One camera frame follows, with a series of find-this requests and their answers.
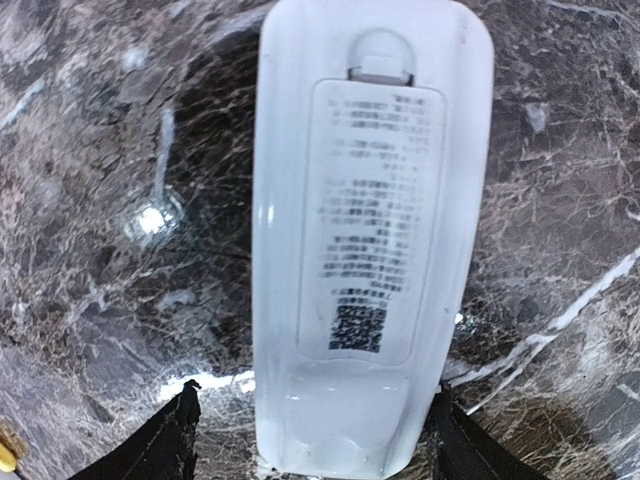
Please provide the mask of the white remote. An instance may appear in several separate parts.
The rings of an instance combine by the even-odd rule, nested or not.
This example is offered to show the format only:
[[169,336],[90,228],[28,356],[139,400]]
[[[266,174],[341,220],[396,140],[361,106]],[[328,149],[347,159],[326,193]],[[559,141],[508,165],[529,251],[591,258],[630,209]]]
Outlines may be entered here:
[[279,1],[260,32],[252,337],[260,455],[406,467],[461,307],[494,44],[456,1]]

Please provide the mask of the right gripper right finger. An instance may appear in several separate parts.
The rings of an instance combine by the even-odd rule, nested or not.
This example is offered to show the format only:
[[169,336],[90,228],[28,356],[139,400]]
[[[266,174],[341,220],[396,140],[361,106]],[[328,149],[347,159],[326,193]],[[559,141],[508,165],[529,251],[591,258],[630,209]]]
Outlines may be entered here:
[[441,382],[440,388],[433,399],[434,479],[546,479],[467,415],[447,383]]

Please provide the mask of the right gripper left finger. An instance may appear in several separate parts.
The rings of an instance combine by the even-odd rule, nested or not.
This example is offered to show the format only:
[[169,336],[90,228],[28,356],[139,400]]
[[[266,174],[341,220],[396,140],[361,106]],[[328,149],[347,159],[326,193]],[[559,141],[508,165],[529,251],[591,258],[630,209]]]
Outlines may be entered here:
[[193,379],[112,452],[70,480],[190,480],[198,458],[200,385]]

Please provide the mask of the yellow handled screwdriver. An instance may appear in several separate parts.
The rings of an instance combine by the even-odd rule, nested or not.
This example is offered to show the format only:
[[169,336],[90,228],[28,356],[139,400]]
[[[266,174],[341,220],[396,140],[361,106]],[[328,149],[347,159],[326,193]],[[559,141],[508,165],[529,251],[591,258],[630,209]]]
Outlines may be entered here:
[[1,472],[7,474],[20,473],[20,461],[29,452],[26,440],[18,430],[5,419],[1,419]]

